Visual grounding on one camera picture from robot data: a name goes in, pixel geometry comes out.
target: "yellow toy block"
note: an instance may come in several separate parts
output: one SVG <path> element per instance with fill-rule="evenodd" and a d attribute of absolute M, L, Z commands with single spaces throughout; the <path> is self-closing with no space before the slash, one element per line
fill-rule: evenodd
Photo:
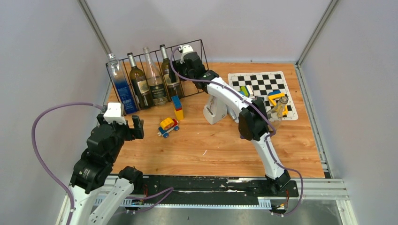
<path fill-rule="evenodd" d="M 283 97 L 285 96 L 285 93 L 279 93 L 279 94 L 275 94 L 275 95 L 271 95 L 268 96 L 268 100 L 275 106 L 276 105 L 276 101 L 274 100 L 275 98 L 279 98 L 279 97 Z M 288 110 L 287 110 L 287 105 L 285 105 L 285 110 L 283 111 L 282 115 L 285 116 L 287 115 Z"/>
<path fill-rule="evenodd" d="M 161 127 L 163 130 L 167 130 L 174 125 L 174 121 L 168 117 L 161 122 Z"/>
<path fill-rule="evenodd" d="M 174 110 L 174 114 L 176 115 L 177 120 L 182 120 L 182 119 L 184 119 L 184 113 L 183 113 L 183 110 L 182 110 L 182 109 L 181 109 L 181 110 L 178 110 L 178 111 Z"/>

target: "wooden table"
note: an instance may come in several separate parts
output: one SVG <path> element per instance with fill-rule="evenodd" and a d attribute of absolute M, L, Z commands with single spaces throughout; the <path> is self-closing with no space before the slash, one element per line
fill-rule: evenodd
<path fill-rule="evenodd" d="M 272 143 L 283 165 L 299 170 L 306 178 L 324 178 L 293 64 L 209 63 L 209 68 L 227 83 L 228 73 L 283 71 L 298 120 L 283 121 Z M 186 95 L 197 91 L 192 82 L 183 84 Z M 163 119 L 175 118 L 171 102 L 135 113 L 144 120 L 145 138 L 124 143 L 113 172 L 129 165 L 144 174 L 264 177 L 260 157 L 249 141 L 239 138 L 237 123 L 230 118 L 214 125 L 206 121 L 202 111 L 208 98 L 200 93 L 181 99 L 184 119 L 180 130 L 172 131 L 168 138 L 157 136 L 157 132 Z M 113 90 L 109 101 L 117 101 Z M 131 115 L 126 119 L 132 126 Z"/>

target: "chessboard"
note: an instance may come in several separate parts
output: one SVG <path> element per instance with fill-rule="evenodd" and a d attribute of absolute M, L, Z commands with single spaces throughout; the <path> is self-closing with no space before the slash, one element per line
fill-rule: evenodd
<path fill-rule="evenodd" d="M 267 112 L 274 107 L 268 100 L 267 94 L 280 90 L 289 98 L 287 104 L 288 113 L 283 116 L 283 120 L 297 120 L 299 118 L 282 71 L 228 74 L 228 82 L 237 91 L 240 91 L 242 86 L 251 85 L 255 97 L 264 97 Z"/>

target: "wine bottle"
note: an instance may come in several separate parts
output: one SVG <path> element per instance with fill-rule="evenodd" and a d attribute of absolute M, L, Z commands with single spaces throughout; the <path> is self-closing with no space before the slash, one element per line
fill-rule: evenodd
<path fill-rule="evenodd" d="M 146 59 L 146 80 L 148 81 L 149 90 L 152 94 L 153 103 L 155 105 L 162 105 L 167 102 L 166 88 L 159 70 L 156 68 L 149 54 L 149 48 L 144 48 Z"/>
<path fill-rule="evenodd" d="M 108 54 L 108 59 L 108 71 L 117 90 L 117 94 L 124 105 L 124 111 L 126 114 L 135 113 L 138 109 L 134 104 L 133 96 L 127 84 L 123 68 L 115 54 Z"/>
<path fill-rule="evenodd" d="M 153 100 L 144 72 L 137 67 L 133 53 L 128 53 L 127 57 L 129 57 L 131 65 L 129 78 L 136 95 L 137 103 L 141 109 L 150 108 L 153 106 Z"/>
<path fill-rule="evenodd" d="M 164 45 L 161 45 L 160 48 L 163 57 L 161 71 L 164 76 L 164 81 L 166 82 L 168 95 L 170 96 L 170 98 L 172 96 L 178 95 L 178 98 L 181 99 L 184 97 L 184 93 L 181 88 L 180 80 L 170 68 L 170 59 L 168 58 L 166 47 Z"/>

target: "green wine bottle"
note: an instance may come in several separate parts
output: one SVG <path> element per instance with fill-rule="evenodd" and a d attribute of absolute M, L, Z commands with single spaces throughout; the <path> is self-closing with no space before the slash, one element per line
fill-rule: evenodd
<path fill-rule="evenodd" d="M 170 68 L 170 59 L 168 58 L 166 47 L 164 45 L 161 45 L 160 48 L 163 57 L 161 72 L 163 73 L 164 80 L 166 82 L 168 95 L 170 98 L 177 95 L 178 98 L 181 99 L 184 97 L 184 93 L 183 89 L 181 88 L 180 79 L 178 78 L 177 74 L 175 74 Z"/>
<path fill-rule="evenodd" d="M 128 53 L 127 56 L 131 65 L 129 78 L 136 95 L 137 103 L 141 109 L 150 108 L 153 106 L 153 99 L 144 72 L 137 67 L 133 53 Z"/>

